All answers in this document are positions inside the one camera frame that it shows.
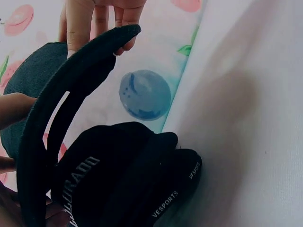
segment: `blue circle print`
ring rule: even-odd
[[[150,70],[125,74],[121,80],[119,94],[127,112],[140,120],[156,120],[170,107],[169,85],[163,77]]]

